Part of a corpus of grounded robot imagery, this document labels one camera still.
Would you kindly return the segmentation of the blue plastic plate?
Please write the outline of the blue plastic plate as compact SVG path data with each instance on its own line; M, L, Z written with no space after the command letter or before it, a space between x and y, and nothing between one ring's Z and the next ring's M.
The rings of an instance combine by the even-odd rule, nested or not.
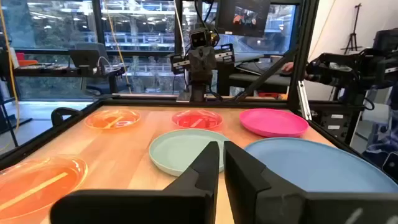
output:
M253 142L245 150L307 192L398 193L398 184L372 164L322 143L269 138Z

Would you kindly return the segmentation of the black frame clamp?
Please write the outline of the black frame clamp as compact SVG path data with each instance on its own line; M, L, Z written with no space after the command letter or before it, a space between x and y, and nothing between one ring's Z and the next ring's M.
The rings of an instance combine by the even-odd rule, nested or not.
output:
M60 126L65 120L73 120L83 114L81 110L76 110L73 108L59 107L52 111L51 122L53 127Z

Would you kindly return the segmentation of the red storage box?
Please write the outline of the red storage box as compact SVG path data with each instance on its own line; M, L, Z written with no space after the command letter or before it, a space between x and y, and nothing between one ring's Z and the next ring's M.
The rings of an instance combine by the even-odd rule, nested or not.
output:
M28 60L28 59L25 59L24 53L16 53L16 56L17 56L18 64L19 64L20 66L22 66L22 67L28 66L28 65L36 65L36 64L38 64L38 61L37 61L37 60Z

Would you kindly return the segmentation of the black tripod stand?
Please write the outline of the black tripod stand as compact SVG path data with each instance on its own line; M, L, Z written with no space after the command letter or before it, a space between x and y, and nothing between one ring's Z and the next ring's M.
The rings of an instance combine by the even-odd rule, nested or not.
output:
M344 55L347 55L349 52L357 52L359 49L362 48L362 46L358 45L357 41L357 33L356 33L356 28L358 24L358 17L359 17L359 11L362 7L362 4L359 3L358 5L355 5L355 19L354 19L354 25L353 25L353 31L349 35L349 40L348 43L346 44L345 48L342 48L344 51Z

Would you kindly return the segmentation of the dark green bowl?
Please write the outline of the dark green bowl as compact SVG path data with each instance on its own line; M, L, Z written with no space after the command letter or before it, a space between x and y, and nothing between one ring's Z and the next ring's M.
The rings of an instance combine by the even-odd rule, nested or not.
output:
M149 147L151 161L163 172L180 176L210 142L218 144L219 171L224 170L223 147L228 138L205 129L179 129L154 139Z

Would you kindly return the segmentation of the orange round object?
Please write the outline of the orange round object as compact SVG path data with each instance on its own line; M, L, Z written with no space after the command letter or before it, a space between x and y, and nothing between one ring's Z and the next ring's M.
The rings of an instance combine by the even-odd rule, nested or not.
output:
M296 114L268 108L242 111L239 121L247 130L267 138L297 138L309 128L308 122Z

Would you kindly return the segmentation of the dark office desk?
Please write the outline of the dark office desk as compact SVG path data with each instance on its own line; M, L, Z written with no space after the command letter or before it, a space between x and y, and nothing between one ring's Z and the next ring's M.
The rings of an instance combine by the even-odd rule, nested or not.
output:
M103 65L95 62L93 65L79 65L69 67L51 63L38 63L26 65L14 69L15 77L61 77L81 78L81 88L93 91L96 95L116 93L118 85L116 78L125 73L125 68L119 65ZM87 84L89 78L106 78L109 81L108 87L105 84Z

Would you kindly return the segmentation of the black electronics box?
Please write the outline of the black electronics box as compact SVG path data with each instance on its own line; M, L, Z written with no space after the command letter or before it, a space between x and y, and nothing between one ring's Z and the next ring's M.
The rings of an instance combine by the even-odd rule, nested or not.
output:
M311 107L314 122L347 145L351 144L362 111L360 106L342 104Z

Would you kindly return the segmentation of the red transparent plastic plate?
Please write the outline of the red transparent plastic plate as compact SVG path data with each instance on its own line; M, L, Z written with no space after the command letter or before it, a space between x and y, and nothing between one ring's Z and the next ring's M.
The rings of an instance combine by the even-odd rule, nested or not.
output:
M223 124L222 115L209 110L184 110L175 113L172 118L179 128L216 130Z

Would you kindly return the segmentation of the dark desk with keyboard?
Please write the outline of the dark desk with keyboard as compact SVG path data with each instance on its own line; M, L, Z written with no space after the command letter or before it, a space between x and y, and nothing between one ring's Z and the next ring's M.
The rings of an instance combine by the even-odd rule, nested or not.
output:
M289 59L284 55L255 55L236 59L235 63L221 63L217 68L217 92L229 95L231 87L255 90L265 93L286 93L291 73L284 70Z

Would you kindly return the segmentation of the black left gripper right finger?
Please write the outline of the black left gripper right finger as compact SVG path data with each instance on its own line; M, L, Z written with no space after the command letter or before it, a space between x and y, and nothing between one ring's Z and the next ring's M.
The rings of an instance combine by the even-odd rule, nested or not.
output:
M235 224L398 224L398 194L306 192L235 143L224 143Z

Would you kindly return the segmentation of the orange transparent plastic plate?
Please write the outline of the orange transparent plastic plate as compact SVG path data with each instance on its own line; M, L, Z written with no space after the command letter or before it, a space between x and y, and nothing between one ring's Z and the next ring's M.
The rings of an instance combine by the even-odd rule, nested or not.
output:
M130 109L97 111L85 119L85 125L93 129L111 130L130 127L141 119L141 114Z
M0 224L40 223L87 174L87 163L74 156L29 159L0 171Z

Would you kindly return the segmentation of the black aluminium table frame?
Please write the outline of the black aluminium table frame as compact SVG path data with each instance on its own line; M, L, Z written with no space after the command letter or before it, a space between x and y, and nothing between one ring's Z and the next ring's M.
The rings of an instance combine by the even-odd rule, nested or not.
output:
M177 101L175 95L172 96L134 96L134 95L111 95L98 100L82 110L71 113L71 117L61 121L58 125L48 129L44 133L31 139L25 144L14 148L13 150L0 155L0 171L22 161L42 146L58 137L73 125L92 114L100 106L171 106L184 108L273 108L278 110L289 110L294 114L304 117L311 114L310 111L303 109L303 104L314 106L316 110L329 109L332 111L340 110L342 112L359 111L363 106L345 106L339 102L332 101L309 101L306 96L300 96L299 88L304 85L300 82L304 79L304 66L307 63L307 57L310 50L310 41L313 34L315 19L317 15L320 0L304 0L302 8L302 18L300 22L298 44L292 50L286 52L281 59L277 61L268 71L264 72L256 81L254 81L247 90L230 99L225 98L218 101L207 97L202 101ZM260 84L264 83L276 70L284 65L288 60L295 60L295 71L291 77L289 96L287 100L259 100L249 96Z

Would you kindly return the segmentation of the black monitor screen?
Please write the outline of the black monitor screen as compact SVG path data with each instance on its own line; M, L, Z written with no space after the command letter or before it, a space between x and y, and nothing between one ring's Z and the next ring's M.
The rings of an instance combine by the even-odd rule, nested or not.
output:
M219 34L262 37L271 0L219 0L215 27Z

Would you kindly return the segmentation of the black equipment on stand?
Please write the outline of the black equipment on stand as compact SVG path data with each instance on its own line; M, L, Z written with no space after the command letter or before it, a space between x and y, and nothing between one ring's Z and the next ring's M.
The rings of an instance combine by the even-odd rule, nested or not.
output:
M308 63L306 80L344 89L340 102L362 105L368 90L383 89L398 83L398 28L380 30L371 48L351 55L322 53Z

